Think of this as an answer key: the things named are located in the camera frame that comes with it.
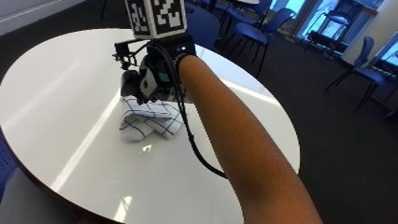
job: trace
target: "tabletop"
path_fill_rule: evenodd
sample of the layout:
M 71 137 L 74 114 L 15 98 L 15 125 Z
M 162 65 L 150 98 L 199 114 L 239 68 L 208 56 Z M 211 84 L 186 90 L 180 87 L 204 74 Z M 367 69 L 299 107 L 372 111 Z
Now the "tabletop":
M 70 33 L 13 63 L 0 86 L 0 124 L 15 160 L 62 200 L 110 220 L 242 223 L 231 186 L 200 165 L 183 128 L 170 140 L 156 133 L 137 143 L 121 138 L 123 71 L 110 55 L 113 44 L 131 38 L 121 29 Z M 251 109 L 296 172 L 294 126 L 276 99 L 235 64 L 208 49 L 196 47 L 196 53 Z M 220 169 L 195 107 L 186 109 L 198 150 Z
M 234 1 L 248 5 L 256 5 L 259 3 L 259 0 L 234 0 Z

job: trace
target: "floor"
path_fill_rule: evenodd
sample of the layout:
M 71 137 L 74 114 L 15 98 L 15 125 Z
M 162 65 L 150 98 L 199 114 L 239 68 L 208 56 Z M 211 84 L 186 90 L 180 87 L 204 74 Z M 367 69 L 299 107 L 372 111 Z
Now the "floor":
M 123 4 L 109 1 L 99 20 L 101 2 L 78 6 L 0 36 L 0 78 L 11 62 L 49 38 L 83 29 L 129 28 Z M 216 47 L 220 49 L 224 36 Z M 234 45 L 231 43 L 223 56 Z M 254 49 L 228 58 L 250 74 Z M 270 44 L 258 81 L 282 104 L 300 145 L 299 177 L 324 223 L 396 223 L 398 220 L 398 119 L 384 121 L 387 110 L 369 101 L 352 112 L 367 83 L 349 77 L 327 93 L 323 89 L 347 68 L 326 60 L 315 49 L 276 37 Z M 389 87 L 375 95 L 383 98 Z M 395 105 L 398 96 L 389 99 Z

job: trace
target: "plaid cloth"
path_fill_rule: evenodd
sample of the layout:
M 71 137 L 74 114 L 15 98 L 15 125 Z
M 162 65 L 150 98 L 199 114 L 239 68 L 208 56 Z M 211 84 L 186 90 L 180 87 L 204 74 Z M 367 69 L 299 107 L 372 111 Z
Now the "plaid cloth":
M 119 130 L 125 140 L 141 141 L 152 131 L 168 139 L 174 137 L 183 123 L 175 103 L 156 101 L 138 105 L 133 96 L 122 97 L 122 102 Z

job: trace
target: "wire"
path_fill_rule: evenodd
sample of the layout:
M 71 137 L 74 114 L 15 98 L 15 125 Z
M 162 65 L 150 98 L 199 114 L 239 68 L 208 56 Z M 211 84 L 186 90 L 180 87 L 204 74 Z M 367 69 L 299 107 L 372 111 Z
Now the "wire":
M 168 70 L 170 74 L 171 74 L 171 79 L 172 79 L 171 81 L 172 81 L 172 84 L 174 84 L 176 104 L 178 104 L 178 108 L 179 108 L 179 112 L 180 112 L 180 117 L 182 117 L 183 124 L 184 124 L 184 129 L 186 129 L 186 132 L 187 132 L 187 139 L 188 139 L 188 142 L 190 142 L 190 145 L 191 145 L 191 149 L 194 150 L 194 154 L 195 154 L 195 156 L 196 156 L 198 161 L 200 162 L 200 164 L 215 175 L 218 175 L 218 176 L 223 177 L 224 179 L 227 179 L 224 173 L 220 170 L 218 170 L 214 166 L 211 166 L 210 163 L 206 161 L 206 159 L 202 158 L 202 156 L 199 154 L 199 150 L 198 150 L 198 146 L 196 146 L 196 143 L 195 143 L 194 135 L 190 132 L 187 118 L 186 118 L 183 95 L 180 93 L 180 87 L 179 87 L 179 76 L 176 74 L 175 67 L 171 64 L 170 55 L 164 51 L 162 45 L 159 43 L 156 43 L 155 41 L 152 41 L 151 44 L 152 44 L 152 46 L 150 44 L 147 44 L 147 46 L 150 46 L 151 48 L 154 48 L 154 50 L 160 54 L 162 58 L 164 59 L 166 69 Z

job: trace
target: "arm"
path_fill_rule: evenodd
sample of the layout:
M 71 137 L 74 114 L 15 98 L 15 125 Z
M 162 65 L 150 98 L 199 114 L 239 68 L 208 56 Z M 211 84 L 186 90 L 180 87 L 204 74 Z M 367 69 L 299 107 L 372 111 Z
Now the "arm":
M 308 193 L 270 135 L 200 59 L 192 56 L 182 59 L 179 79 L 234 188 L 244 223 L 322 223 Z

